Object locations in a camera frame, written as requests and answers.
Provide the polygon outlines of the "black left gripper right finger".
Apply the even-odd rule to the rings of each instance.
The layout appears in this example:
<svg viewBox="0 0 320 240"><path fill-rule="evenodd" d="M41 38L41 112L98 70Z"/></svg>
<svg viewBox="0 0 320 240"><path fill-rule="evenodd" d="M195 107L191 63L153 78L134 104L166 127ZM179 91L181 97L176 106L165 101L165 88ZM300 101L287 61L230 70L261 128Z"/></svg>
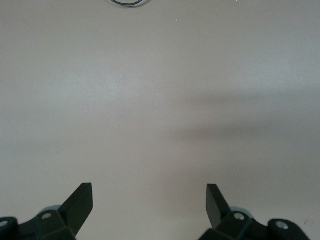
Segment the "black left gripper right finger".
<svg viewBox="0 0 320 240"><path fill-rule="evenodd" d="M211 224L201 240L308 240L294 222L274 218L263 225L245 209L231 208L216 184L206 186L206 212Z"/></svg>

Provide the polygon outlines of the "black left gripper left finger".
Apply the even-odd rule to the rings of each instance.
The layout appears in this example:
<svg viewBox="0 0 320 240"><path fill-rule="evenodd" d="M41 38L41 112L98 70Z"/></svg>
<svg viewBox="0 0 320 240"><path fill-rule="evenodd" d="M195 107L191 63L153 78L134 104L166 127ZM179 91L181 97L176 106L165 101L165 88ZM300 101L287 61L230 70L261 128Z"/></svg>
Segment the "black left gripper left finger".
<svg viewBox="0 0 320 240"><path fill-rule="evenodd" d="M91 183L82 183L62 204L43 209L19 224L12 216L0 219L2 240L75 240L93 210Z"/></svg>

